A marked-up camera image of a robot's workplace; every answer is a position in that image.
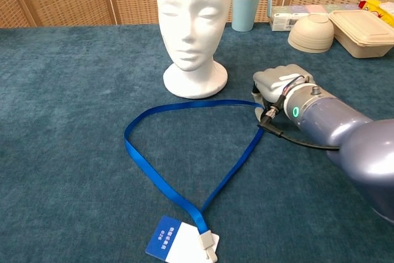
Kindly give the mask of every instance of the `green indicator light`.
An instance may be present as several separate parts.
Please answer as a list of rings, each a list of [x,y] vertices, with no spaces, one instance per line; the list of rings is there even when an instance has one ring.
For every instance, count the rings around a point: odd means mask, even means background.
[[[297,118],[300,115],[300,108],[294,107],[293,108],[293,116]]]

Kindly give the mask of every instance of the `yellow package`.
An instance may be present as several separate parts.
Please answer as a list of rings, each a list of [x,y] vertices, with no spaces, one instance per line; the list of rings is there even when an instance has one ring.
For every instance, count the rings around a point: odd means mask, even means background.
[[[360,1],[361,9],[368,10],[394,27],[394,2],[381,2],[379,0]]]

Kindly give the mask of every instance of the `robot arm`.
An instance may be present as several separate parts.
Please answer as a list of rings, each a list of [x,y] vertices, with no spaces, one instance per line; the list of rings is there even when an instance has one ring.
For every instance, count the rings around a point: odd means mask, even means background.
[[[257,72],[253,80],[252,95],[265,107],[255,111],[260,126],[283,110],[314,142],[339,147],[327,151],[328,158],[372,208],[394,224],[394,119],[373,121],[325,91],[295,64]]]

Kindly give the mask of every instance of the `mannequin nose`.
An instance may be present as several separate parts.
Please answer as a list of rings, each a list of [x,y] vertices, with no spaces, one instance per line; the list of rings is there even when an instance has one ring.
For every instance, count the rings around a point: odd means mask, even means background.
[[[181,39],[184,42],[194,42],[196,39],[195,25],[191,17],[187,17],[180,25]]]

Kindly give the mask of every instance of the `tissue box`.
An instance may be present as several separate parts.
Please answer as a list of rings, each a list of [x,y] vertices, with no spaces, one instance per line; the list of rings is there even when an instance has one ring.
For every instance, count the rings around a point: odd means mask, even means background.
[[[312,4],[308,6],[273,6],[270,25],[272,31],[290,31],[294,24],[309,14],[329,15],[335,10],[360,9],[357,4]]]

